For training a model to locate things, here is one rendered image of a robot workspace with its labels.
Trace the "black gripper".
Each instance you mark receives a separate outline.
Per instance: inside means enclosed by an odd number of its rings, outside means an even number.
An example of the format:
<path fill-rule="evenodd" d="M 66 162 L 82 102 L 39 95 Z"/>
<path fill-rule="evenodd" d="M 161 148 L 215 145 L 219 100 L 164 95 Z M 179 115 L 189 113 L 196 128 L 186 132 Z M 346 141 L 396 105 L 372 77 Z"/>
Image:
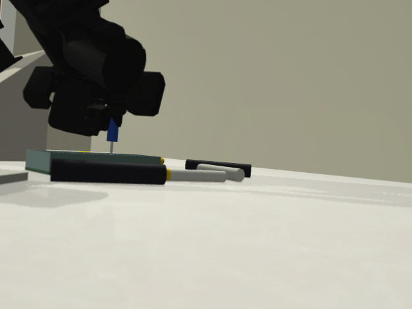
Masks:
<path fill-rule="evenodd" d="M 55 93 L 59 86 L 55 77 L 56 73 L 66 74 L 71 80 L 82 82 L 88 78 L 71 66 L 36 66 L 22 91 L 23 99 L 30 108 L 48 109 L 51 93 Z M 165 79 L 160 72 L 143 71 L 138 82 L 124 93 L 113 93 L 106 106 L 112 110 L 111 118 L 121 127 L 122 115 L 128 111 L 136 116 L 155 116 L 159 113 Z"/>

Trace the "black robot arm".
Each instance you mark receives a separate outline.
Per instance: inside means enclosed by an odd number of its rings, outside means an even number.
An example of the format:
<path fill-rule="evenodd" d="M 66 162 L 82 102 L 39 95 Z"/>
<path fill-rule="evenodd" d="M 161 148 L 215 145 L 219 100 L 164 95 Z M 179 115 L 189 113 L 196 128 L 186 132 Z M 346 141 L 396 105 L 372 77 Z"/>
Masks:
<path fill-rule="evenodd" d="M 71 66 L 82 82 L 56 73 L 48 124 L 55 129 L 98 136 L 109 128 L 110 93 L 124 93 L 141 78 L 146 52 L 117 23 L 100 16 L 109 0 L 9 0 L 26 19 L 53 64 Z"/>

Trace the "black cylinder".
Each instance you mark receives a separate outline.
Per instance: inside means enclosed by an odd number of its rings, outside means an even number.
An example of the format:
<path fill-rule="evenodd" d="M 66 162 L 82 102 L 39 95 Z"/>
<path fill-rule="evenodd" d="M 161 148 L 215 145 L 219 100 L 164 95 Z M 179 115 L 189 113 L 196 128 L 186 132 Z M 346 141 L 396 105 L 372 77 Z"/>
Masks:
<path fill-rule="evenodd" d="M 199 164 L 210 164 L 215 166 L 225 166 L 230 168 L 239 168 L 242 169 L 245 173 L 245 178 L 251 177 L 251 164 L 237 164 L 229 162 L 213 162 L 205 160 L 186 160 L 185 170 L 196 170 Z"/>
<path fill-rule="evenodd" d="M 51 159 L 50 181 L 164 185 L 165 164 Z"/>

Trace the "dark blue stylus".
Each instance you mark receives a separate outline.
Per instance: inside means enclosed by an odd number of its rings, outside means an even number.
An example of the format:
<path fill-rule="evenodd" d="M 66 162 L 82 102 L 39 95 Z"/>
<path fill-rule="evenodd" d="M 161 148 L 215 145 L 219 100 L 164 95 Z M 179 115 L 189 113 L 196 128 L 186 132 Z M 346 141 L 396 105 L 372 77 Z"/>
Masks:
<path fill-rule="evenodd" d="M 111 142 L 110 153 L 113 153 L 113 142 L 118 141 L 118 126 L 114 123 L 112 118 L 107 130 L 107 141 Z"/>

